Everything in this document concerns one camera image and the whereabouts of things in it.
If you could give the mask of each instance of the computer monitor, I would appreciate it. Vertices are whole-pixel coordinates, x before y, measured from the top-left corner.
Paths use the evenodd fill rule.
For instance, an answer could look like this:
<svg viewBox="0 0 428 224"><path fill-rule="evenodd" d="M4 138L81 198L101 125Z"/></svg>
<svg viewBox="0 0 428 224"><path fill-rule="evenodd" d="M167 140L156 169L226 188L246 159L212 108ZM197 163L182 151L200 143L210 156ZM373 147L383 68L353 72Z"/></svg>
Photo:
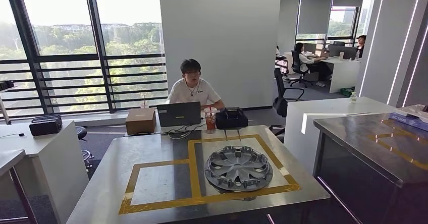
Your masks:
<svg viewBox="0 0 428 224"><path fill-rule="evenodd" d="M344 41L333 41L333 45L335 45L335 46L345 46L345 42Z"/></svg>
<svg viewBox="0 0 428 224"><path fill-rule="evenodd" d="M304 43L304 45L305 45L305 51L309 51L309 52L315 54L316 44L313 44L313 43Z"/></svg>
<svg viewBox="0 0 428 224"><path fill-rule="evenodd" d="M330 45L330 56L339 56L340 52L344 52L343 59L355 59L355 56L357 55L357 48L356 47L350 47L350 46L335 46Z"/></svg>

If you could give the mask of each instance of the glasses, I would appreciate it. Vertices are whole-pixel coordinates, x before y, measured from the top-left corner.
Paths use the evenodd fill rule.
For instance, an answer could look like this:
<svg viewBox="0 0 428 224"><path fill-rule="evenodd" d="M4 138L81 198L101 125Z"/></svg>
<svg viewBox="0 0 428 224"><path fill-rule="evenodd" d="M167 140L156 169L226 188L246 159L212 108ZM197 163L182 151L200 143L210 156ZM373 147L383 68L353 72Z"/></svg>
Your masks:
<svg viewBox="0 0 428 224"><path fill-rule="evenodd" d="M190 71L190 72L186 72L186 74L188 74L188 75L196 75L196 74L199 74L199 71Z"/></svg>

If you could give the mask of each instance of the yellow tape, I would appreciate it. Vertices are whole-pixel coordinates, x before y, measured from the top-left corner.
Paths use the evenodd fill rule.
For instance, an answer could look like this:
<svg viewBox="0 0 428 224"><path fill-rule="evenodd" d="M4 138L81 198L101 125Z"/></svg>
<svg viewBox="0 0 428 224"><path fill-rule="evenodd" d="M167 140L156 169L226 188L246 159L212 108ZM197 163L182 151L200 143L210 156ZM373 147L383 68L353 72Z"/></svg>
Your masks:
<svg viewBox="0 0 428 224"><path fill-rule="evenodd" d="M403 158L404 160L408 161L409 163L423 169L423 170L428 170L428 164L427 163L421 163L416 159L413 159L412 157L410 157L409 155L399 151L398 149L388 145L385 142L381 141L381 138L390 138L390 137L410 137L415 139L417 142L421 143L421 144L428 144L428 140L425 140L421 137L418 137L416 135L414 135L413 133L407 132L397 126L395 126L396 121L388 119L388 120L383 120L382 123L393 128L392 129L392 133L386 133L386 134L376 134L376 135L369 135L367 136L370 140L374 141L375 143L379 144L380 146L384 147L385 149L387 149L388 151L393 152L394 154L396 154L397 156Z"/></svg>
<svg viewBox="0 0 428 224"><path fill-rule="evenodd" d="M192 191L192 197L200 197L200 186L198 169L196 166L196 155L195 155L195 144L187 143L187 149L189 151L189 170L190 170L190 189Z"/></svg>
<svg viewBox="0 0 428 224"><path fill-rule="evenodd" d="M236 200L250 197L257 197L263 195L277 194L289 191L300 190L299 184L296 180L288 173L288 171L284 168L279 159L274 155L269 146L263 141L263 139L259 135L246 135L246 136L236 136L236 137L228 137L227 140L238 140L238 139L247 139L247 138L255 138L266 154L269 156L271 161L274 163L275 167L279 170L283 170L284 178L289 183L288 185L276 186L276 187L268 187L262 188L256 191L250 192L229 192L217 195L209 195L209 196L201 196L199 178L198 178L198 170L196 165L196 152L195 152L195 144L196 143L208 143L208 142L218 142L218 141L226 141L226 138L211 138L211 139L199 139L199 140L190 140L188 141L187 148L189 153L189 159L184 160L173 160L173 161L164 161L164 162L152 162L152 163L141 163L133 166L131 177L128 183L128 186L125 191L125 197L122 201L122 205L119 209L119 214L128 214L135 213L141 211L148 210L156 210L156 209L164 209L164 208L173 208L173 207L181 207L181 206L191 206L191 205L201 205L212 202L220 202L226 200ZM192 197L191 198L183 198L178 200L169 200L169 201L160 201L153 202L147 204L137 204L131 205L132 194L135 190L135 185L138 178L139 169L141 167L150 167L150 166L164 166L171 164L181 164L188 163L190 169L190 186Z"/></svg>

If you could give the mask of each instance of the stool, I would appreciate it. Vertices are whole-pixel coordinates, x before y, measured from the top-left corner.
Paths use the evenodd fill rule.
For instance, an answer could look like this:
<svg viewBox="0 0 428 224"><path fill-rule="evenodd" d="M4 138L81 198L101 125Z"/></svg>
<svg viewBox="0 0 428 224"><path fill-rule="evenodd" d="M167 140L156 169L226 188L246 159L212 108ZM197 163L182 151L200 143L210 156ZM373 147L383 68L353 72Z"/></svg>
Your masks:
<svg viewBox="0 0 428 224"><path fill-rule="evenodd" d="M86 128L76 127L76 132L77 132L77 138L79 140L83 140L86 142L86 140L83 139L86 136L86 134L88 134L88 131L86 130ZM94 155L92 155L88 150L82 150L82 156L83 156L83 161L85 161L86 168L87 169L91 168L92 164L90 164L89 159L94 158Z"/></svg>

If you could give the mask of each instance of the plastic cup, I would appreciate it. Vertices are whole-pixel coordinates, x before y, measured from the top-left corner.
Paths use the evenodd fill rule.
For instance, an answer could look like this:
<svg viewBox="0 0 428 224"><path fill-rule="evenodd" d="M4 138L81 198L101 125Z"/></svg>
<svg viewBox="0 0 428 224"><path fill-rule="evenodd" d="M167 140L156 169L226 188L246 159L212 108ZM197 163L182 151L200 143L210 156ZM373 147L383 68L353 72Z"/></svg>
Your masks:
<svg viewBox="0 0 428 224"><path fill-rule="evenodd" d="M216 128L216 113L217 109L208 107L203 110L205 112L206 129L213 130Z"/></svg>

